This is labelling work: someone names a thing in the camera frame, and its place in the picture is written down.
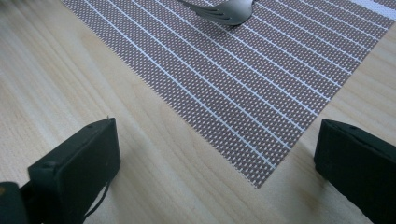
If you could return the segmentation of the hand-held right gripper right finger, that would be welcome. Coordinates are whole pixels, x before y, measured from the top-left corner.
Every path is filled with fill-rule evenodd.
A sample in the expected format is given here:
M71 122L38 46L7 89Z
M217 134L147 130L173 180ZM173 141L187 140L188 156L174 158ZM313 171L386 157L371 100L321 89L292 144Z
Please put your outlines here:
M321 122L316 170L374 224L396 224L396 147L335 120Z

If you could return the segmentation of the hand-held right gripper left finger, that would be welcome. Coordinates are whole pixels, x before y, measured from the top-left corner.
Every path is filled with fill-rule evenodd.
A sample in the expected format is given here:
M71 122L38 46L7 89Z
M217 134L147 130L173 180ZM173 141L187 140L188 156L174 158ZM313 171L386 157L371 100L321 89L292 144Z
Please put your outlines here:
M116 120L83 127L28 168L34 224L82 224L119 169Z

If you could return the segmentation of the brown woven striped placemat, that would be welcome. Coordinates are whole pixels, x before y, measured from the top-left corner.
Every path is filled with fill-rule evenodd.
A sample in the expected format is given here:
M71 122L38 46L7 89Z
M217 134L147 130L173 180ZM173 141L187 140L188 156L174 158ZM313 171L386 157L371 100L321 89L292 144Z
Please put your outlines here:
M260 186L396 23L396 0L62 0L252 185Z

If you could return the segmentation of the silver metal fork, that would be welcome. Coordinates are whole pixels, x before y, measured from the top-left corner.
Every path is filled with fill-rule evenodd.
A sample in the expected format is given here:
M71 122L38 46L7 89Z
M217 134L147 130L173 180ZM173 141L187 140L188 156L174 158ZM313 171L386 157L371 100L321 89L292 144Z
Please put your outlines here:
M246 22L253 13L254 0L226 0L216 6L197 6L185 0L177 0L198 16L220 24L236 26Z

